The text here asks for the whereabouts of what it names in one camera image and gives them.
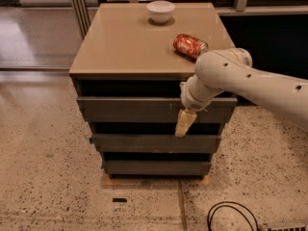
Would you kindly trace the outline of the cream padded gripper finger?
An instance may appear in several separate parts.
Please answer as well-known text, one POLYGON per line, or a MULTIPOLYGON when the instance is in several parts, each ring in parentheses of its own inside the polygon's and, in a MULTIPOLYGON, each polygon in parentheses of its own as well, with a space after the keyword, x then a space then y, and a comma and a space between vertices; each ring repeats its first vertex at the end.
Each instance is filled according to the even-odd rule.
POLYGON ((193 125, 196 120, 197 114, 196 112, 192 112, 189 110, 180 110, 178 114, 177 124, 175 127, 175 136, 177 138, 184 137, 190 127, 193 125))

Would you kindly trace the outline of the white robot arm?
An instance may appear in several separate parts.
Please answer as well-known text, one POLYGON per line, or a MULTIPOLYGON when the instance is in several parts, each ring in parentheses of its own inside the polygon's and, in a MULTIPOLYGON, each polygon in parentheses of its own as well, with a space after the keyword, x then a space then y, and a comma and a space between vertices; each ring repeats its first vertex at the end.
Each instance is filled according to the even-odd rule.
POLYGON ((229 91, 308 131, 308 80, 258 70, 242 48, 211 50, 198 57, 195 74, 181 84, 175 136, 186 135, 197 113, 229 91))

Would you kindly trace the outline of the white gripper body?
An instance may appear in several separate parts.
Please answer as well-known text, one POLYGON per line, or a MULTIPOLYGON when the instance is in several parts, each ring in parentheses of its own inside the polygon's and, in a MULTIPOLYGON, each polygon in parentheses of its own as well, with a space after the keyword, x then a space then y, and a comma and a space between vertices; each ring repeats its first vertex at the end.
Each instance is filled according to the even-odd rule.
POLYGON ((189 92, 189 88, 186 82, 180 83, 180 99, 183 107, 189 112, 200 112, 203 111, 207 106, 210 105, 210 101, 198 101, 189 92))

